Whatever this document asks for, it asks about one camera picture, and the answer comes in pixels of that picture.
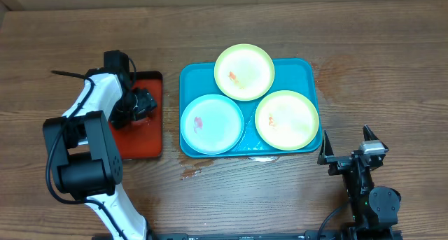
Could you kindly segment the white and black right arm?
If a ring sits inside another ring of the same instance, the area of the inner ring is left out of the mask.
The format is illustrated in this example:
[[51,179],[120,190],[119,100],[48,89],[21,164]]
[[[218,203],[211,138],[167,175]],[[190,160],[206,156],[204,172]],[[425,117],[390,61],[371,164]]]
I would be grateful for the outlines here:
[[[394,231],[398,223],[401,195],[393,189],[375,186],[371,172],[384,163],[389,148],[373,131],[363,127],[364,141],[359,149],[348,156],[337,157],[330,139],[323,133],[317,164],[328,165],[330,176],[340,175],[344,181],[348,202],[325,218],[317,232],[317,239],[402,239],[400,231]],[[324,232],[328,221],[346,207],[352,211],[352,223],[345,223],[337,231]]]

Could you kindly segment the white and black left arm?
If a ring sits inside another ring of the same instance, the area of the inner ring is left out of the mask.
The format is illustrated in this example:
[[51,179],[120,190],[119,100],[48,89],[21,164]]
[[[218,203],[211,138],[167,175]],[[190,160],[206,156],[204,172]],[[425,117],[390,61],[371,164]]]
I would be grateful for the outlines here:
[[89,206],[112,239],[154,239],[123,188],[122,159],[109,126],[117,103],[131,91],[130,73],[103,67],[81,79],[84,88],[72,107],[43,123],[48,191],[63,204]]

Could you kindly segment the yellow plate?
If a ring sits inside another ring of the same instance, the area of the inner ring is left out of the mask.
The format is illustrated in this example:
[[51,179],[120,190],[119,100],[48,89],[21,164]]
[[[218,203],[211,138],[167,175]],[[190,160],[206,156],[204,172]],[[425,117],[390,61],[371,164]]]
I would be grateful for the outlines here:
[[271,88],[275,68],[272,58],[262,48],[243,43],[222,51],[213,75],[224,95],[238,101],[252,101]]
[[279,150],[298,150],[319,131],[318,111],[303,94],[279,90],[264,97],[255,111],[255,128],[261,139]]

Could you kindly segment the light blue plate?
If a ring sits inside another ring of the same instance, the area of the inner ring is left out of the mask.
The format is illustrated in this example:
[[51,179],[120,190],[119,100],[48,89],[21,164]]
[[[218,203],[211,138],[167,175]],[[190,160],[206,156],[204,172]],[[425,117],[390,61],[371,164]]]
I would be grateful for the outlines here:
[[238,105],[220,94],[206,94],[191,101],[180,121],[182,139],[195,152],[219,155],[242,137],[244,116]]

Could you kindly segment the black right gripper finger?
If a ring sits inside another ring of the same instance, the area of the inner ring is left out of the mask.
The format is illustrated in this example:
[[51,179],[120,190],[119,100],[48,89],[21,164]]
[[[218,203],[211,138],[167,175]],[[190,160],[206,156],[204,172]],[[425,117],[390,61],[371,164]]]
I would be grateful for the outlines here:
[[364,141],[378,140],[378,137],[374,134],[374,132],[369,128],[368,125],[363,126],[363,137],[364,137]]
[[330,164],[330,159],[334,158],[333,148],[326,130],[323,130],[321,150],[318,154],[317,164]]

